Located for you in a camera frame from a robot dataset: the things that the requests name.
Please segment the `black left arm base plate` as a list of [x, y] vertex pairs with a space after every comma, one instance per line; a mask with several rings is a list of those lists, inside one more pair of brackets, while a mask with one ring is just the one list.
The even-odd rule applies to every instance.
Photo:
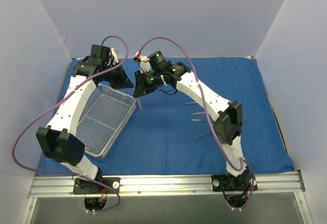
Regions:
[[104, 177], [101, 180], [103, 185], [110, 187], [108, 190], [106, 187], [94, 182], [90, 182], [81, 178], [76, 178], [73, 188], [73, 194], [100, 194], [100, 193], [113, 193], [113, 190], [119, 192], [120, 181], [119, 177]]

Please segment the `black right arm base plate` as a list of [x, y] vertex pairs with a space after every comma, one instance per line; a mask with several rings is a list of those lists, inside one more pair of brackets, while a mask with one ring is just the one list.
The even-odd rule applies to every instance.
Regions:
[[229, 192], [251, 189], [252, 174], [234, 177], [232, 175], [211, 175], [211, 184], [214, 192]]

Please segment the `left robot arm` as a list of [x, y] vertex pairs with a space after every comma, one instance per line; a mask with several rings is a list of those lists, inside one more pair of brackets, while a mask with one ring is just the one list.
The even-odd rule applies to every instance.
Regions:
[[91, 193], [103, 187], [102, 172], [85, 155], [85, 145], [77, 138], [77, 126], [84, 107], [100, 82], [113, 89], [132, 88], [115, 48], [94, 44], [90, 55], [73, 68], [62, 104], [45, 127], [39, 127], [36, 138], [45, 157], [85, 178]]

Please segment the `blue surgical wrap cloth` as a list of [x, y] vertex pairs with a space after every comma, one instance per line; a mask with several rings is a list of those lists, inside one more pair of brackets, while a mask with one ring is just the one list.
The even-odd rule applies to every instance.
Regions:
[[[293, 169], [271, 109], [255, 60], [246, 58], [181, 59], [196, 67], [198, 78], [220, 96], [239, 101], [243, 110], [241, 146], [255, 173], [283, 173]], [[137, 109], [103, 159], [91, 157], [105, 175], [190, 175], [225, 173], [226, 162], [208, 124], [191, 119], [201, 107], [187, 105], [178, 92], [156, 91], [140, 98]]]

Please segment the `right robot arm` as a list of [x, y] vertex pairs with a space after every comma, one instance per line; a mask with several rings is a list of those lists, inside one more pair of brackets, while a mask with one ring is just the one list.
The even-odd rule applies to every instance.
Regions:
[[231, 189], [240, 189], [245, 184], [243, 173], [248, 169], [241, 148], [242, 105], [221, 97], [206, 86], [197, 78], [193, 66], [187, 67], [182, 62], [172, 64], [161, 51], [148, 57], [137, 52], [133, 59], [139, 65], [135, 72], [134, 98], [169, 85], [200, 105], [226, 160], [227, 184]]

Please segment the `steel forceps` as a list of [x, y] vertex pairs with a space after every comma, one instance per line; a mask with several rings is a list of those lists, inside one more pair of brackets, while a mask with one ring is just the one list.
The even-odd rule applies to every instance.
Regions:
[[211, 134], [212, 134], [211, 132], [200, 133], [200, 134], [196, 134], [194, 136], [194, 138], [198, 138], [198, 137], [202, 137], [202, 136], [207, 136], [207, 135], [211, 135]]

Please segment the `steel wire mesh tray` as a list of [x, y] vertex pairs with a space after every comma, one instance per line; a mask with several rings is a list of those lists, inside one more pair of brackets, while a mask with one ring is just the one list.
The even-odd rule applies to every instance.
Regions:
[[136, 109], [136, 99], [100, 84], [89, 97], [77, 124], [85, 153], [104, 158]]

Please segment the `steel instrument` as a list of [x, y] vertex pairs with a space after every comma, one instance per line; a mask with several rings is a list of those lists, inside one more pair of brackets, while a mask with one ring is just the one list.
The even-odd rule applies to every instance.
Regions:
[[191, 119], [191, 121], [195, 121], [195, 122], [208, 122], [208, 120], [206, 120], [206, 119]]

